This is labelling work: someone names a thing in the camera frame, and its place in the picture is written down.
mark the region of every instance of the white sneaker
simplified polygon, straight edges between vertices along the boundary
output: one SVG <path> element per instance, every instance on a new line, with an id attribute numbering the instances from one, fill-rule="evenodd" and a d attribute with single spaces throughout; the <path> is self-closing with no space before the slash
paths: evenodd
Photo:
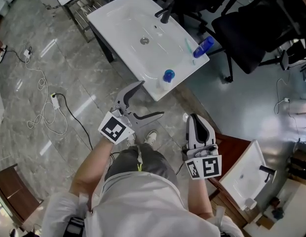
<path id="1" fill-rule="evenodd" d="M 153 143 L 155 142 L 157 137 L 157 132 L 155 130 L 148 133 L 145 143 L 149 144 L 151 147 L 153 146 Z"/>
<path id="2" fill-rule="evenodd" d="M 5 54 L 6 54 L 6 49 L 4 49 L 4 51 L 0 52 L 0 63 L 3 60 Z"/>
<path id="3" fill-rule="evenodd" d="M 135 134 L 131 134 L 128 138 L 127 138 L 127 147 L 133 147 L 133 146 L 136 146 L 135 144 Z"/>

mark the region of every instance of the gray shorts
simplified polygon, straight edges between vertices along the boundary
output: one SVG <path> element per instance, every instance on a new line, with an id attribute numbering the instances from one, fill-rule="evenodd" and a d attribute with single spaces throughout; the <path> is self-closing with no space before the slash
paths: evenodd
<path id="1" fill-rule="evenodd" d="M 176 174 L 165 157 L 158 151 L 154 151 L 147 143 L 143 143 L 139 147 L 143 161 L 142 171 L 164 177 L 178 187 Z M 105 180 L 119 173 L 138 171 L 138 164 L 140 164 L 138 156 L 139 152 L 136 146 L 121 151 L 108 170 Z"/>

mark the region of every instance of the faucet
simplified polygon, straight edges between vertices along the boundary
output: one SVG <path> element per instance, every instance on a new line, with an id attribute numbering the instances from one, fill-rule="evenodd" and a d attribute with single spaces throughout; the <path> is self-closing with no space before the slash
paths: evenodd
<path id="1" fill-rule="evenodd" d="M 274 170 L 274 169 L 271 169 L 271 168 L 267 168 L 267 167 L 265 167 L 265 166 L 263 166 L 263 165 L 260 166 L 260 170 L 263 171 L 263 172 L 266 172 L 266 173 L 268 174 L 268 176 L 267 176 L 267 178 L 266 178 L 266 180 L 265 180 L 265 183 L 267 183 L 267 181 L 268 181 L 270 175 L 273 176 L 273 177 L 272 177 L 271 183 L 274 182 L 275 177 L 276 177 L 276 174 L 277 174 L 277 170 Z"/>
<path id="2" fill-rule="evenodd" d="M 173 10 L 173 6 L 174 6 L 174 0 L 166 0 L 166 2 L 163 4 L 164 9 L 158 11 L 157 13 L 155 13 L 155 17 L 160 17 L 160 15 L 163 14 L 161 22 L 163 24 L 167 24 L 168 23 L 168 19 L 172 13 Z"/>

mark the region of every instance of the drain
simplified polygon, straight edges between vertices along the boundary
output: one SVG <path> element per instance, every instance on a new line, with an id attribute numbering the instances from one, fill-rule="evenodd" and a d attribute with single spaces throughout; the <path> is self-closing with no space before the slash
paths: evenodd
<path id="1" fill-rule="evenodd" d="M 149 42 L 150 42 L 150 40 L 148 38 L 146 38 L 146 37 L 143 37 L 143 38 L 140 39 L 140 43 L 142 45 L 149 44 Z"/>

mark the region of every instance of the marble floor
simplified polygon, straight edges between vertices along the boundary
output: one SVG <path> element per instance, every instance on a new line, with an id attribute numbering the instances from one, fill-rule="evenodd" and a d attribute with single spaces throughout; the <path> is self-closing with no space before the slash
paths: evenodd
<path id="1" fill-rule="evenodd" d="M 40 69 L 48 82 L 49 94 L 66 96 L 67 104 L 90 135 L 95 146 L 101 134 L 98 126 L 110 109 L 116 94 L 136 81 L 119 61 L 108 63 L 96 40 L 86 43 L 75 25 L 62 10 L 53 18 L 39 0 L 16 0 L 0 27 L 0 39 L 9 50 L 23 53 L 32 47 L 29 68 Z M 0 64 L 0 93 L 5 112 L 0 125 L 0 170 L 17 163 L 18 169 L 37 198 L 44 203 L 32 219 L 40 224 L 50 196 L 68 190 L 79 165 L 90 152 L 87 136 L 59 98 L 61 110 L 68 121 L 64 135 L 49 131 L 43 120 L 33 129 L 27 121 L 41 112 L 47 88 L 38 90 L 42 73 L 27 70 L 13 52 Z M 175 92 L 155 102 L 145 91 L 138 91 L 130 101 L 130 109 L 139 115 L 165 111 L 164 116 L 138 134 L 140 141 L 152 129 L 158 131 L 154 149 L 165 155 L 176 171 L 181 163 L 181 147 L 185 144 L 184 113 L 191 113 L 189 104 L 180 102 Z M 53 108 L 47 105 L 45 117 L 53 119 Z M 66 124 L 57 112 L 51 129 L 62 133 Z M 115 146 L 119 152 L 126 143 Z M 187 198 L 189 174 L 182 168 L 178 174 L 183 200 Z M 95 191 L 95 201 L 100 189 Z"/>

